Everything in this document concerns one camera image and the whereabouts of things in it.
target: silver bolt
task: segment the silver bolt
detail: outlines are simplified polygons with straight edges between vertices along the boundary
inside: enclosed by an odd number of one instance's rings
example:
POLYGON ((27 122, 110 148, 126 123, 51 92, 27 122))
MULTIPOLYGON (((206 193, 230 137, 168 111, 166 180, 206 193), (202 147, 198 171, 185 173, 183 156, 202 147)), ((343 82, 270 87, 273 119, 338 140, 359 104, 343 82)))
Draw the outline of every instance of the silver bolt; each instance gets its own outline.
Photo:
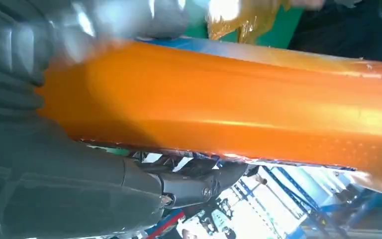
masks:
POLYGON ((164 206, 169 205, 173 201, 173 199, 169 196, 162 195, 161 197, 162 197, 162 203, 164 206))
POLYGON ((204 188, 204 189, 203 189, 203 196, 205 196, 205 197, 210 197, 210 195, 211 195, 211 189, 209 189, 209 188, 204 188))

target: blue metal rack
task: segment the blue metal rack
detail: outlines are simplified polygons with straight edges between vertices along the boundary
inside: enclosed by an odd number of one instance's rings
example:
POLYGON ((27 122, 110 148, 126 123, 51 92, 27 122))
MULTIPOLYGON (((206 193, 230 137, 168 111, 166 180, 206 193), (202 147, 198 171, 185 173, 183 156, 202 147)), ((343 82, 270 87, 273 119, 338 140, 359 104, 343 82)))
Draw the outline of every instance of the blue metal rack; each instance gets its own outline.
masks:
POLYGON ((242 180, 239 180, 239 184, 245 189, 245 191, 247 191, 247 193, 245 194, 244 192, 242 192, 242 190, 239 188, 238 186, 238 183, 235 184, 232 188, 232 191, 235 193, 235 190, 241 195, 242 199, 247 201, 248 204, 253 208, 253 210, 260 216, 260 218, 263 220, 264 224, 266 225, 267 228, 270 229, 270 231, 276 236, 277 239, 285 239, 286 238, 286 235, 283 237, 281 236, 281 234, 277 231, 277 228, 276 228, 276 224, 275 222, 273 221, 273 219, 271 217, 269 217, 269 215, 267 214, 267 210, 266 208, 260 203, 260 201, 254 196, 254 193, 248 188, 248 186, 242 181, 242 180), (257 204, 262 208, 262 210, 266 213, 266 215, 268 215, 268 218, 269 218, 269 221, 267 221, 259 212, 258 210, 256 209, 256 207, 254 205, 252 205, 251 201, 248 200, 248 196, 250 197, 253 197, 257 204))
POLYGON ((278 168, 279 172, 282 173, 287 180, 289 180, 289 182, 305 197, 305 199, 301 198, 298 194, 285 186, 268 167, 262 166, 262 168, 286 192, 286 194, 296 203, 296 205, 305 214, 307 214, 309 220, 324 234, 326 238, 331 237, 321 220, 326 221, 327 224, 330 225, 341 238, 349 238, 345 230, 340 228, 326 213, 321 211, 314 199, 310 197, 310 195, 288 174, 288 172, 286 172, 283 168, 278 168))

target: glossy orange surface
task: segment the glossy orange surface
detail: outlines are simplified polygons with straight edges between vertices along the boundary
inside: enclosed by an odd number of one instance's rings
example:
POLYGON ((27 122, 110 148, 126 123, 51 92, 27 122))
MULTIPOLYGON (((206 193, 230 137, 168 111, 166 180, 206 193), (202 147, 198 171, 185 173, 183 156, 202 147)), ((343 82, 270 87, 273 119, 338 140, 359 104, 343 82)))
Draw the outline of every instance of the glossy orange surface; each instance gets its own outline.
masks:
POLYGON ((74 139, 350 166, 382 191, 382 63, 252 49, 132 43, 49 70, 41 114, 74 139))

